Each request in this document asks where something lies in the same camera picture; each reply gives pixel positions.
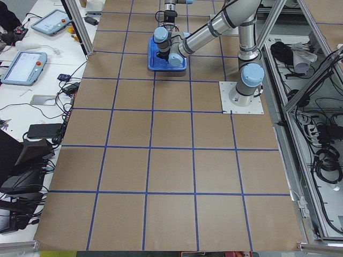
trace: blue joint cap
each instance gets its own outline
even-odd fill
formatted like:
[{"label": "blue joint cap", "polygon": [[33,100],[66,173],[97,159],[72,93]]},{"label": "blue joint cap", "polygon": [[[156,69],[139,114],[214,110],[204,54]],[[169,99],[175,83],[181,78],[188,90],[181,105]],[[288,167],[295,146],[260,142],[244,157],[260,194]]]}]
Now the blue joint cap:
[{"label": "blue joint cap", "polygon": [[244,84],[248,87],[257,87],[263,81],[264,70],[256,63],[249,63],[243,67],[241,77]]},{"label": "blue joint cap", "polygon": [[161,43],[168,38],[168,31],[164,27],[158,27],[154,31],[154,41]]},{"label": "blue joint cap", "polygon": [[169,54],[168,62],[173,67],[179,67],[183,63],[183,58],[181,55],[172,52]]}]

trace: yellow object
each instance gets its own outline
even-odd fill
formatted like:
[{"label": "yellow object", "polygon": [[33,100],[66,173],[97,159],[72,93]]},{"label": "yellow object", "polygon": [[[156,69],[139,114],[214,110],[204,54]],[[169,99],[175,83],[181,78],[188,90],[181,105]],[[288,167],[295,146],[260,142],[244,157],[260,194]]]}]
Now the yellow object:
[{"label": "yellow object", "polygon": [[68,27],[68,28],[66,29],[66,31],[68,31],[70,34],[75,34],[75,29],[74,29],[73,25],[71,25],[70,27]]},{"label": "yellow object", "polygon": [[71,35],[71,37],[75,39],[75,41],[80,42],[79,38],[76,35]]},{"label": "yellow object", "polygon": [[41,252],[41,257],[76,257],[76,252]]}]

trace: white robotic arm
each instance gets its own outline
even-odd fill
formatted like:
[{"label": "white robotic arm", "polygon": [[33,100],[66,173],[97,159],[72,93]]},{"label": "white robotic arm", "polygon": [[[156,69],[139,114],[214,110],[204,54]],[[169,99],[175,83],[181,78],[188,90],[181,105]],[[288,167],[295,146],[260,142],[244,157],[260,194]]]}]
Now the white robotic arm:
[{"label": "white robotic arm", "polygon": [[264,78],[263,68],[253,63],[260,55],[255,38],[256,11],[260,3],[261,0],[225,0],[221,11],[192,34],[175,32],[165,25],[158,27],[153,37],[159,48],[157,56],[168,61],[170,65],[178,67],[183,63],[184,58],[192,55],[226,30],[239,26],[238,60],[241,76],[235,90],[230,93],[230,99],[236,105],[247,106]]}]

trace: black sleeve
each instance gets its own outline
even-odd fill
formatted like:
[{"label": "black sleeve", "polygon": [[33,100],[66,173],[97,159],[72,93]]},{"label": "black sleeve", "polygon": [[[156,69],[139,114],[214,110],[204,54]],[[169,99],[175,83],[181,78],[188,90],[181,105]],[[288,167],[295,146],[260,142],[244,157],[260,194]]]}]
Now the black sleeve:
[{"label": "black sleeve", "polygon": [[5,3],[0,1],[0,26],[7,31],[13,31],[20,25],[21,22],[17,16],[13,12],[9,11]]}]

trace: blue tray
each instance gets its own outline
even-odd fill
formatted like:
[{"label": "blue tray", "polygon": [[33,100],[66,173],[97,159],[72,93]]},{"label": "blue tray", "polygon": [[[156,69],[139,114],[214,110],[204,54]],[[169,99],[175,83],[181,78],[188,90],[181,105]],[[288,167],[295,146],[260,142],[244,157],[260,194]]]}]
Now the blue tray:
[{"label": "blue tray", "polygon": [[166,60],[156,56],[159,48],[154,43],[153,38],[149,39],[148,46],[148,68],[152,71],[184,71],[187,68],[187,60],[184,59],[179,67],[171,66]]}]

